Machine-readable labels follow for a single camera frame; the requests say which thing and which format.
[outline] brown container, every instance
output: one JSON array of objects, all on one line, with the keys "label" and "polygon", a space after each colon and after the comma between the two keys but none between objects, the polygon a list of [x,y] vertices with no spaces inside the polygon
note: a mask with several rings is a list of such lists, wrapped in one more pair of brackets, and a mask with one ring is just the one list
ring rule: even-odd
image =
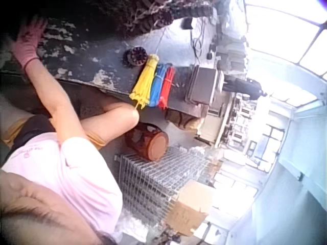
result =
[{"label": "brown container", "polygon": [[159,160],[168,147],[168,135],[158,126],[144,122],[128,131],[125,141],[138,155],[150,161]]}]

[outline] white wall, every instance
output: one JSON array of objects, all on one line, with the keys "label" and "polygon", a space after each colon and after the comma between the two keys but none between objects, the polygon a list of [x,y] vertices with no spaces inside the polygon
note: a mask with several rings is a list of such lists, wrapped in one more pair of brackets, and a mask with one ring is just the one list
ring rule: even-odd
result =
[{"label": "white wall", "polygon": [[227,245],[323,245],[326,214],[301,182],[277,163],[250,214],[230,230]]},{"label": "white wall", "polygon": [[303,184],[325,209],[326,139],[326,106],[296,113],[279,157],[281,164],[291,164],[306,176]]}]

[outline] metal wire cage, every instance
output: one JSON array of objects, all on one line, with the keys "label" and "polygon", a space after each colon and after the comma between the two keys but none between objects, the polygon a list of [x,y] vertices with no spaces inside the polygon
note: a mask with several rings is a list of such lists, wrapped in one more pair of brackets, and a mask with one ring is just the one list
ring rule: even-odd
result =
[{"label": "metal wire cage", "polygon": [[174,205],[174,195],[187,183],[197,180],[209,164],[204,157],[169,147],[156,162],[137,154],[121,155],[119,186],[124,207],[149,226],[162,224]]}]

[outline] cardboard box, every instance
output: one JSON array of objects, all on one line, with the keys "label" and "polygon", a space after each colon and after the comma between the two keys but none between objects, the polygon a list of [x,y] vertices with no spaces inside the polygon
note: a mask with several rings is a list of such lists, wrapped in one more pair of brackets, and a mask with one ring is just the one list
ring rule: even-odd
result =
[{"label": "cardboard box", "polygon": [[167,215],[167,224],[185,236],[192,236],[209,215],[215,193],[212,187],[188,181]]}]

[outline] worn black table surface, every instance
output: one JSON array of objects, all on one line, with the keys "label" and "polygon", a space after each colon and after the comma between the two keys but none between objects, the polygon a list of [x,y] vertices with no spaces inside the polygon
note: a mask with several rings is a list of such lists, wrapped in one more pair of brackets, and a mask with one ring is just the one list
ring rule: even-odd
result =
[{"label": "worn black table surface", "polygon": [[[38,54],[50,73],[57,79],[96,86],[107,92],[129,94],[142,67],[123,64],[124,52],[136,45],[143,46],[148,54],[155,53],[160,38],[159,62],[172,63],[176,67],[169,97],[169,107],[191,114],[201,115],[201,106],[184,101],[192,66],[197,62],[191,47],[189,30],[182,30],[181,20],[176,20],[164,31],[153,31],[132,39],[125,39],[115,32],[112,20],[87,4],[60,6],[45,9],[49,18]],[[204,43],[200,65],[213,68],[213,60],[206,60],[215,26],[205,19]],[[200,23],[193,30],[199,36]],[[20,73],[14,59],[2,51],[0,68],[3,73]]]}]

